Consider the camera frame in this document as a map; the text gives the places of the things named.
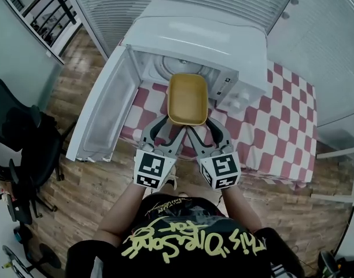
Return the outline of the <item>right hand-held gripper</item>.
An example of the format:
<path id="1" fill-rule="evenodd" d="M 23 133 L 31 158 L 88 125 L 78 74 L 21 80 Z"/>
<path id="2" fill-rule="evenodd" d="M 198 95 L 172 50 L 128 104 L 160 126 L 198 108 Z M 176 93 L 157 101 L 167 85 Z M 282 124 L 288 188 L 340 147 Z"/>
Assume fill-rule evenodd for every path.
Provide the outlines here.
<path id="1" fill-rule="evenodd" d="M 187 135 L 197 154 L 200 173 L 214 189 L 226 189 L 238 184 L 241 176 L 238 152 L 233 151 L 228 130 L 218 121 L 207 121 L 213 142 L 206 145 L 193 127 L 187 126 Z"/>

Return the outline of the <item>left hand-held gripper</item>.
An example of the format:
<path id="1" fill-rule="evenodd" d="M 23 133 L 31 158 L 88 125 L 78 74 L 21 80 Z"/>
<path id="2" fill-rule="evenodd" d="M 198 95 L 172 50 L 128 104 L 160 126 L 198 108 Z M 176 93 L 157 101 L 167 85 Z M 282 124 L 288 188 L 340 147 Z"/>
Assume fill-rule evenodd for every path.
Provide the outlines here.
<path id="1" fill-rule="evenodd" d="M 161 128 L 166 124 L 168 115 L 159 116 L 151 121 L 142 131 L 142 148 L 147 144 L 154 147 L 154 141 Z M 156 151 L 149 152 L 137 149 L 134 161 L 133 183 L 151 189 L 160 189 L 168 176 L 178 157 L 178 149 L 186 133 L 186 127 L 178 129 L 174 137 L 167 144 L 160 144 L 159 150 L 163 155 Z"/>

